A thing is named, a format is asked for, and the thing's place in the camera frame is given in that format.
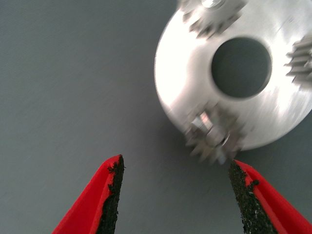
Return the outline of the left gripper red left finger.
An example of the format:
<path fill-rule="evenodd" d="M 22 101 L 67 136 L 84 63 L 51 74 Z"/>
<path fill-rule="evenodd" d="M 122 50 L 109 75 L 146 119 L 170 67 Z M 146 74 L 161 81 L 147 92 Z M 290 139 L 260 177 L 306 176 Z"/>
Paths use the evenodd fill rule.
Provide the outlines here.
<path fill-rule="evenodd" d="M 104 161 L 52 233 L 113 234 L 124 169 L 122 155 Z"/>

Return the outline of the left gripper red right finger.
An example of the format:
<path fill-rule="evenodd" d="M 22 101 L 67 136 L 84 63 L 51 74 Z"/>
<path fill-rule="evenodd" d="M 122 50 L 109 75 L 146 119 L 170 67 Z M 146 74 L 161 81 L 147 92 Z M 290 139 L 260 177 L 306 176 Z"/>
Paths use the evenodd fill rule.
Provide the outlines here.
<path fill-rule="evenodd" d="M 245 234 L 312 232 L 312 224 L 252 166 L 233 160 L 229 178 Z"/>

